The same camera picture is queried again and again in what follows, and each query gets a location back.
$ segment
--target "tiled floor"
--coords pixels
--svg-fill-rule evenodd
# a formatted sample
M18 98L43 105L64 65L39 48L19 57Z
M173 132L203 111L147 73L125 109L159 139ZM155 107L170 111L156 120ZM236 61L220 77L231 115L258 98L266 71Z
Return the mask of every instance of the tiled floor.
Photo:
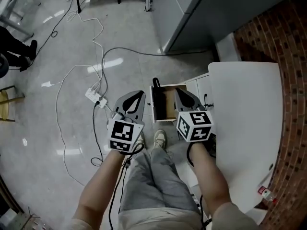
M20 0L17 7L24 14L21 26L34 31L34 39L40 47L63 16L62 10L66 11L69 5L70 2L65 0L42 0L42 5L37 7L30 0ZM121 46L148 53L159 52L151 14L144 11L142 1L122 0L117 4L116 0L91 0L83 6L83 19L96 17L104 26L96 40L104 50ZM0 173L21 207L27 209L29 206L54 229L59 229L72 217L83 189L67 175L64 167L64 146L55 116L56 94L60 82L74 65L98 65L101 62L101 49L91 41L99 30L97 21L82 23L75 17L67 22L64 18L57 27L58 36L50 38L27 71L11 70L0 79L0 87L15 84L26 95L23 103L12 105L11 114L16 123L0 124ZM21 33L10 31L16 38L24 39ZM114 50L106 56L106 63L114 65L105 70L109 106L130 91L144 90L148 94L153 77L158 77L161 84L179 83L206 73L212 61L210 51L178 57L152 57ZM66 164L71 175L83 184L97 170L90 163L90 159L99 154L93 133L94 105L84 96L96 81L96 74L89 73L87 67L76 67L65 80L58 100L59 124L67 145ZM143 117L147 146L153 143L154 131L163 128L168 134L174 160L185 159L180 151L186 145L178 142L172 124L152 124L150 110L146 106ZM104 110L97 109L95 123L103 147L106 144ZM116 198L112 214L114 223L118 204ZM107 218L104 218L105 229L109 228L107 225Z

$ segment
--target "brick wall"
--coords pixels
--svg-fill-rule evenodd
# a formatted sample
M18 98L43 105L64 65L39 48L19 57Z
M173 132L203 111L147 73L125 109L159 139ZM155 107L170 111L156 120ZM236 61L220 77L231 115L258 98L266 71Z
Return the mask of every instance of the brick wall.
M283 135L263 229L297 229L307 214L307 0L285 0L237 31L243 61L278 62Z

